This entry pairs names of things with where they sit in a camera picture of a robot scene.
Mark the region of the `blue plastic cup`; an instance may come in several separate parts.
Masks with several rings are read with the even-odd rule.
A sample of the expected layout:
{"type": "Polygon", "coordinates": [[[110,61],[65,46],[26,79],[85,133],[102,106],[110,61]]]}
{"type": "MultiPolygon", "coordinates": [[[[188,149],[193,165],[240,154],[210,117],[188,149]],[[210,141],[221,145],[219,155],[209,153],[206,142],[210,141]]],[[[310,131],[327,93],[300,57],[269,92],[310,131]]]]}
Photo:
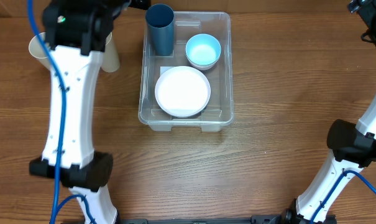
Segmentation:
{"type": "Polygon", "coordinates": [[[173,9],[166,4],[154,4],[148,8],[145,20],[156,54],[169,56],[174,46],[173,9]]]}

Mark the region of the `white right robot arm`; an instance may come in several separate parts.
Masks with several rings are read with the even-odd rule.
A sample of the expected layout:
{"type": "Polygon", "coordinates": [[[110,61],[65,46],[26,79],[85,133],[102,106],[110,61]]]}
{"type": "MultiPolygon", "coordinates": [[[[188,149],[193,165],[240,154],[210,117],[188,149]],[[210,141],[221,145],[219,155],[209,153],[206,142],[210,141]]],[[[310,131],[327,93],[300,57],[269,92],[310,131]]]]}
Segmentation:
{"type": "Polygon", "coordinates": [[[335,223],[328,210],[353,177],[376,195],[376,189],[360,174],[376,161],[376,95],[357,123],[333,122],[327,146],[327,159],[310,186],[272,223],[335,223]]]}

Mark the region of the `light blue plastic bowl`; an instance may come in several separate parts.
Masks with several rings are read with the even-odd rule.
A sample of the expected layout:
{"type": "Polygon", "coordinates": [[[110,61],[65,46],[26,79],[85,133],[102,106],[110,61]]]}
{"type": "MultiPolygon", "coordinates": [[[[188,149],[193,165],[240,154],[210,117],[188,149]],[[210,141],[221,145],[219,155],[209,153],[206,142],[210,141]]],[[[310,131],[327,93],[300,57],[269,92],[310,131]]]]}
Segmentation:
{"type": "Polygon", "coordinates": [[[188,40],[185,46],[188,61],[199,65],[217,62],[221,52],[220,42],[209,34],[196,34],[188,40]]]}

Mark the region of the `cream plastic cup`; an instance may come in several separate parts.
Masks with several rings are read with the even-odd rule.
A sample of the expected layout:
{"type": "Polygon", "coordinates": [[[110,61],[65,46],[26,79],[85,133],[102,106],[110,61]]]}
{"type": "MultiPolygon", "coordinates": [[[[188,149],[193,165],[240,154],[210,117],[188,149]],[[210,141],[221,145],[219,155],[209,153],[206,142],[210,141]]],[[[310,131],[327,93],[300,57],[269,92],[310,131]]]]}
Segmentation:
{"type": "Polygon", "coordinates": [[[29,53],[37,59],[45,68],[51,69],[51,63],[47,54],[44,52],[37,36],[33,37],[29,42],[29,53]]]}
{"type": "Polygon", "coordinates": [[[105,50],[103,53],[102,70],[107,73],[112,73],[120,68],[120,60],[114,43],[112,32],[106,38],[105,50]]]}

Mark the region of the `white label in bin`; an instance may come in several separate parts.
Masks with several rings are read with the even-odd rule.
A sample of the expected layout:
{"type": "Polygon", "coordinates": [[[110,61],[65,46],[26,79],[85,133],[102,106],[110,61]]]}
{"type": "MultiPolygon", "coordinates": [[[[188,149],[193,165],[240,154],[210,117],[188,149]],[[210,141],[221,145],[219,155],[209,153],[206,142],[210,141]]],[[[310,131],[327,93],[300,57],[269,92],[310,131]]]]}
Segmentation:
{"type": "Polygon", "coordinates": [[[173,67],[160,67],[160,76],[173,67]]]}

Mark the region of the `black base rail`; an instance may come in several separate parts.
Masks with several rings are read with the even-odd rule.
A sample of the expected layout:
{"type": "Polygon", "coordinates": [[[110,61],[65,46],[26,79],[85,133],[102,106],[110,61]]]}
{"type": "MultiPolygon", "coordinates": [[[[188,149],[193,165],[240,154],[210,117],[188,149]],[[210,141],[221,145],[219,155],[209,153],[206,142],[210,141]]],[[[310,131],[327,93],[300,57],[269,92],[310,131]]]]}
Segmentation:
{"type": "Polygon", "coordinates": [[[147,220],[147,219],[120,219],[116,224],[268,224],[281,223],[281,216],[252,215],[249,218],[207,218],[207,219],[172,219],[172,220],[147,220]]]}

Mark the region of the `clear plastic storage bin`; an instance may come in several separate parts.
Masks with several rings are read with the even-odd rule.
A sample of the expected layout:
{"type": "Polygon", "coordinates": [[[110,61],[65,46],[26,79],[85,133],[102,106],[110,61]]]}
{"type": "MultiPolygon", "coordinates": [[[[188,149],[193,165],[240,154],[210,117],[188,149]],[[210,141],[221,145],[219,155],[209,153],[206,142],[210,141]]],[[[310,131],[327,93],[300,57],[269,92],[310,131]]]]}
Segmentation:
{"type": "Polygon", "coordinates": [[[154,131],[171,131],[174,127],[199,127],[203,132],[218,132],[234,119],[231,18],[225,12],[176,11],[173,53],[158,56],[149,32],[144,32],[142,77],[138,117],[154,131]],[[222,52],[216,65],[204,71],[211,86],[209,103],[204,110],[188,118],[177,118],[164,112],[155,99],[155,84],[160,67],[188,66],[185,46],[196,34],[209,34],[218,39],[222,52]]]}

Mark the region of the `white pink plastic plate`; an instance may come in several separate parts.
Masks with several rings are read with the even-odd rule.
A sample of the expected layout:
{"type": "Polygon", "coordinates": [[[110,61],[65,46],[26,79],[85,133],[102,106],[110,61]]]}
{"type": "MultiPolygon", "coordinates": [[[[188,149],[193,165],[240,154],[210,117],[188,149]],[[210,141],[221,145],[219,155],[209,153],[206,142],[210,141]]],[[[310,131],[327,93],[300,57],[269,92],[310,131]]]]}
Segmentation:
{"type": "Polygon", "coordinates": [[[162,73],[155,85],[155,99],[169,115],[194,116],[209,103],[211,86],[206,76],[188,66],[177,66],[162,73]]]}

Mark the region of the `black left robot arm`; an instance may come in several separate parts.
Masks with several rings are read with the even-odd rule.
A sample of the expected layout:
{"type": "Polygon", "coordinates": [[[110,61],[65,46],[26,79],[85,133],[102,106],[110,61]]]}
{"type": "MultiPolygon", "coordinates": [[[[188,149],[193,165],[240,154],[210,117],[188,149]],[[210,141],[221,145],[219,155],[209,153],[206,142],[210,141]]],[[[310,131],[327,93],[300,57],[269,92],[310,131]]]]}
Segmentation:
{"type": "Polygon", "coordinates": [[[114,50],[114,21],[128,7],[149,6],[133,0],[52,1],[43,11],[45,36],[38,42],[50,63],[50,119],[44,150],[29,172],[54,181],[51,223],[64,204],[61,187],[78,201],[85,223],[121,222],[108,190],[112,155],[93,147],[94,96],[104,56],[114,50]]]}

